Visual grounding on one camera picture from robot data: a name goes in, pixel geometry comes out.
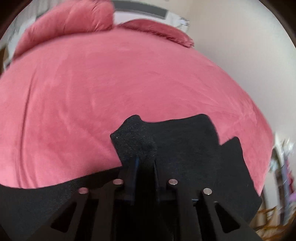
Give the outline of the large pink pillow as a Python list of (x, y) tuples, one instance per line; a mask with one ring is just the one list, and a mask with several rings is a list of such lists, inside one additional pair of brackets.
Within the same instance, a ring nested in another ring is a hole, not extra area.
[(112, 1), (65, 1), (39, 17), (22, 34), (13, 59), (57, 37), (113, 28)]

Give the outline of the grey bed headboard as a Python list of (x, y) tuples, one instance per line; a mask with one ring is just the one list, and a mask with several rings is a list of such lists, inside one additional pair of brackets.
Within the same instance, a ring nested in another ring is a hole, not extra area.
[(168, 10), (137, 1), (112, 1), (116, 11), (126, 11), (165, 19)]

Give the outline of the small pink pillow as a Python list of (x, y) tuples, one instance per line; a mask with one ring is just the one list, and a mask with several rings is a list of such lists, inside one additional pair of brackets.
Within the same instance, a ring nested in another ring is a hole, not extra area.
[(117, 25), (119, 28), (145, 32), (153, 34), (172, 42), (178, 43), (184, 47), (192, 48), (194, 41), (183, 31), (160, 22), (148, 19), (136, 19)]

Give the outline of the pink velvet bed cover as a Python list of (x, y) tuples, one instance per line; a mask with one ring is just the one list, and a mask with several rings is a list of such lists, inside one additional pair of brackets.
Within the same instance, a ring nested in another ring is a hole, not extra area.
[(221, 143), (239, 137), (261, 192), (272, 131), (248, 94), (194, 49), (140, 33), (45, 42), (1, 77), (1, 184), (38, 188), (120, 165), (110, 134), (131, 115), (206, 114)]

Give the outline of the black fabric garment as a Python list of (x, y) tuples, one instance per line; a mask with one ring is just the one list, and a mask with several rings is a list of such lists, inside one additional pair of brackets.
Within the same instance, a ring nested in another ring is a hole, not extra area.
[[(1, 186), (1, 240), (259, 240), (261, 198), (239, 138), (219, 144), (208, 116), (147, 123), (129, 117), (110, 136), (122, 166), (38, 189)], [(123, 200), (140, 158), (134, 200)], [(151, 200), (149, 158), (165, 200)]]

